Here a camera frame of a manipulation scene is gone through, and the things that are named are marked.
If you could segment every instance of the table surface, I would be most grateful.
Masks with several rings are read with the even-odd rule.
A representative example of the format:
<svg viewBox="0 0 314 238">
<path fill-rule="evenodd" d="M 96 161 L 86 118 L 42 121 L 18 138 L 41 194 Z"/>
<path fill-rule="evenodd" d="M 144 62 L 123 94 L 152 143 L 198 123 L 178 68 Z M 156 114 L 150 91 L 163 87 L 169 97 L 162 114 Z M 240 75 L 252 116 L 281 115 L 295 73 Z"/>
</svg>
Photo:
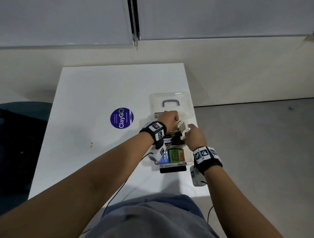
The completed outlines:
<svg viewBox="0 0 314 238">
<path fill-rule="evenodd" d="M 63 68 L 29 199 L 136 135 L 149 121 L 149 95 L 169 92 L 186 92 L 191 100 L 182 63 Z M 120 107 L 134 114 L 124 129 L 110 123 Z M 194 111 L 187 121 L 197 125 Z M 159 192 L 209 195 L 207 186 L 193 186 L 189 169 L 161 174 L 146 157 L 111 204 Z"/>
</svg>

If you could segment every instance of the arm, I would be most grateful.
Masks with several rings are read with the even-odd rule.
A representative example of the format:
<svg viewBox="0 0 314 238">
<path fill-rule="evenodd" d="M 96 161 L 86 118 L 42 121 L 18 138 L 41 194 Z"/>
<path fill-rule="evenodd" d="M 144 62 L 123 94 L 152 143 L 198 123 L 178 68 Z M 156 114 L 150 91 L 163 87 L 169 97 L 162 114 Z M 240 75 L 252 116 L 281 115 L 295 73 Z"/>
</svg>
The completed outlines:
<svg viewBox="0 0 314 238">
<path fill-rule="evenodd" d="M 202 131 L 192 124 L 190 128 L 186 135 L 190 150 L 206 146 Z M 227 237 L 282 238 L 276 228 L 242 194 L 222 167 L 214 165 L 205 170 L 204 176 L 215 212 Z"/>
<path fill-rule="evenodd" d="M 170 131 L 178 119 L 176 111 L 166 111 L 158 121 Z M 79 237 L 153 143 L 141 132 L 4 214 L 0 237 Z"/>
</svg>

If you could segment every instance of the wristband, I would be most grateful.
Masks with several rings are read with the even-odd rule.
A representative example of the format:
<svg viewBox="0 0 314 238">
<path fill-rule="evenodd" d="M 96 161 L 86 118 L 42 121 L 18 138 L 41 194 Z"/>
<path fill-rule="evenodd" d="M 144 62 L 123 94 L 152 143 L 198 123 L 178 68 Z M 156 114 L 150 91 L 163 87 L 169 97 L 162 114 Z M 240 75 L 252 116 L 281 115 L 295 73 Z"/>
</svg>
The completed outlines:
<svg viewBox="0 0 314 238">
<path fill-rule="evenodd" d="M 222 167 L 221 159 L 217 155 L 214 148 L 211 147 L 200 147 L 193 151 L 194 166 L 204 175 L 205 170 L 209 169 L 214 165 Z"/>
<path fill-rule="evenodd" d="M 148 132 L 154 139 L 154 144 L 158 144 L 158 149 L 164 144 L 162 140 L 167 132 L 167 127 L 162 122 L 150 122 L 147 123 L 141 130 L 141 132 Z"/>
</svg>

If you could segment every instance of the box handle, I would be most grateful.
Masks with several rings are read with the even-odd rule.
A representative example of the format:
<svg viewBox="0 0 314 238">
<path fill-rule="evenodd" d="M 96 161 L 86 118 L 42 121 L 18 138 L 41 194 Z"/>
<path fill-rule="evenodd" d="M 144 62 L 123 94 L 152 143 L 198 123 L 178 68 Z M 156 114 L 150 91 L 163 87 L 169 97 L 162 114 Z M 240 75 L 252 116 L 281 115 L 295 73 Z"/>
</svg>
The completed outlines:
<svg viewBox="0 0 314 238">
<path fill-rule="evenodd" d="M 165 100 L 165 101 L 162 101 L 162 107 L 165 107 L 165 103 L 166 103 L 166 102 L 176 102 L 176 103 L 177 103 L 177 106 L 180 106 L 180 103 L 179 103 L 178 100 L 176 100 L 176 99 L 167 99 L 167 100 Z"/>
</svg>

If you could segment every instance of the concrete floor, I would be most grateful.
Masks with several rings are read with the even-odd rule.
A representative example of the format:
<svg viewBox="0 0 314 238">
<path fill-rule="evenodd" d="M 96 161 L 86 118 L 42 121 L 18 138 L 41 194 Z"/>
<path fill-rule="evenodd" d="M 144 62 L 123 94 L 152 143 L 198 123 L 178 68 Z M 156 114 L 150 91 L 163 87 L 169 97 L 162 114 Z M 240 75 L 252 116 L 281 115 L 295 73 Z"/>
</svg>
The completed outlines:
<svg viewBox="0 0 314 238">
<path fill-rule="evenodd" d="M 285 238 L 314 234 L 314 99 L 195 108 L 207 143 Z M 210 197 L 194 199 L 207 218 Z M 209 224 L 226 237 L 214 209 Z"/>
</svg>

